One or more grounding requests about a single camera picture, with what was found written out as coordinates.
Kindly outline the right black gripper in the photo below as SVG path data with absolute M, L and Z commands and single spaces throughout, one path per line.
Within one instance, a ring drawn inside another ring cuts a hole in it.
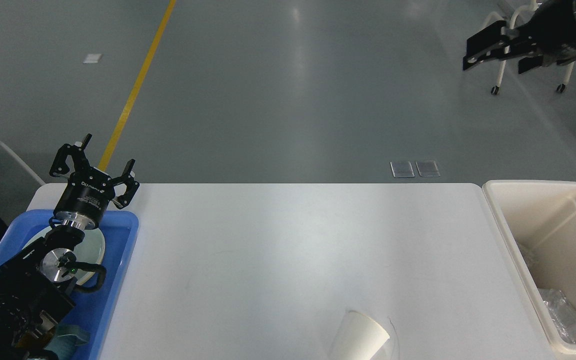
M 468 71 L 492 60 L 518 61 L 523 75 L 544 66 L 544 56 L 576 59 L 576 0 L 547 0 L 523 27 L 511 28 L 497 20 L 466 41 L 462 70 Z

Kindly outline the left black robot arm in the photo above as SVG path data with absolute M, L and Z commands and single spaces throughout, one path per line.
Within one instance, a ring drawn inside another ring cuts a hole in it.
M 51 164 L 52 177 L 67 183 L 48 220 L 48 231 L 0 264 L 0 360 L 57 360 L 41 345 L 58 335 L 80 294 L 104 293 L 116 271 L 100 260 L 80 260 L 76 250 L 98 229 L 110 205 L 128 207 L 140 188 L 130 159 L 120 175 L 90 164 L 92 135 L 62 145 Z

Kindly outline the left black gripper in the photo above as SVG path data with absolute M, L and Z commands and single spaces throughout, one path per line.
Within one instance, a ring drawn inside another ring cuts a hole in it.
M 117 177 L 92 167 L 85 153 L 92 137 L 87 133 L 82 141 L 60 146 L 49 169 L 50 177 L 68 179 L 54 217 L 80 230 L 98 228 L 110 202 L 117 210 L 128 207 L 141 186 L 133 173 L 135 159 Z

